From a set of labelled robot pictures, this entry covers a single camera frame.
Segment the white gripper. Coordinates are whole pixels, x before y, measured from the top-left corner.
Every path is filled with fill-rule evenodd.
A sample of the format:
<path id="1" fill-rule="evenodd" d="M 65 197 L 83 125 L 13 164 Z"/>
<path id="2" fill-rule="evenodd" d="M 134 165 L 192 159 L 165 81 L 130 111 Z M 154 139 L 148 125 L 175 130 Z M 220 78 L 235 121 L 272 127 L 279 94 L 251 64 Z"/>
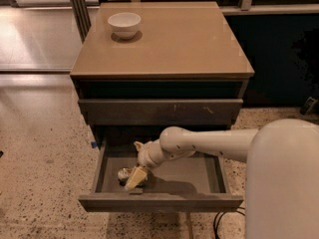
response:
<path id="1" fill-rule="evenodd" d="M 142 143 L 134 142 L 134 146 L 138 152 L 138 164 L 127 170 L 128 180 L 125 190 L 132 190 L 148 177 L 147 169 L 159 167 L 162 163 L 169 160 L 169 153 L 165 151 L 158 140 Z"/>

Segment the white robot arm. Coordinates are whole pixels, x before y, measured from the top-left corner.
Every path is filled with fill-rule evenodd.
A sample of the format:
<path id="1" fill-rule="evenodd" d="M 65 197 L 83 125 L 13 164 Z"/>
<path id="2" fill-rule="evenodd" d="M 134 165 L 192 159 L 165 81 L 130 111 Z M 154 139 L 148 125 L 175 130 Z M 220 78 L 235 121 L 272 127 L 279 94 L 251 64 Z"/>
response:
<path id="1" fill-rule="evenodd" d="M 171 126 L 136 144 L 131 190 L 162 163 L 197 152 L 246 164 L 245 238 L 318 239 L 319 125 L 279 119 L 260 129 L 190 131 Z"/>

